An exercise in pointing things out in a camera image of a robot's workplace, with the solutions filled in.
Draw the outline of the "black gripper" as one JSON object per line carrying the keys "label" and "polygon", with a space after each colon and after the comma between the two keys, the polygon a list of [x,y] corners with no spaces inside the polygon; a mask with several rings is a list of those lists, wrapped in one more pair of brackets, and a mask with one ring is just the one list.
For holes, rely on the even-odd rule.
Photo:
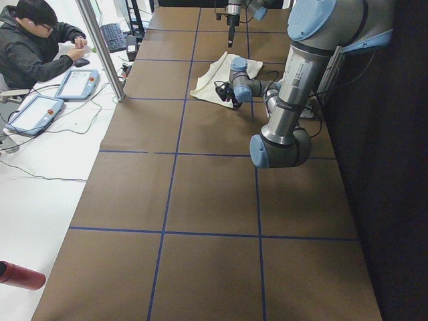
{"label": "black gripper", "polygon": [[233,110],[241,108],[242,103],[237,100],[233,88],[231,88],[229,85],[224,85],[222,92],[222,101],[231,102]]}
{"label": "black gripper", "polygon": [[227,14],[227,25],[229,26],[228,33],[228,47],[233,46],[233,39],[235,36],[235,28],[239,25],[240,15],[238,14]]}

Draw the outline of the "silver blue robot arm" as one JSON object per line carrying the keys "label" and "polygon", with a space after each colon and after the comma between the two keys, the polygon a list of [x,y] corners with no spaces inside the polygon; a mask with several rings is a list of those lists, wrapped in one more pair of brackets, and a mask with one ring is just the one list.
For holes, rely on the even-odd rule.
{"label": "silver blue robot arm", "polygon": [[394,10],[394,1],[298,1],[288,18],[290,51],[280,83],[250,78],[246,60],[233,59],[221,99],[241,104],[262,97],[270,113],[249,144],[257,168],[296,167],[308,159],[310,135],[298,121],[335,49],[364,52],[386,46]]}
{"label": "silver blue robot arm", "polygon": [[273,5],[274,1],[228,1],[224,12],[215,12],[216,20],[220,21],[225,17],[226,24],[229,27],[227,46],[233,47],[235,37],[235,28],[241,23],[249,23],[252,19],[261,21],[268,13],[268,8]]}

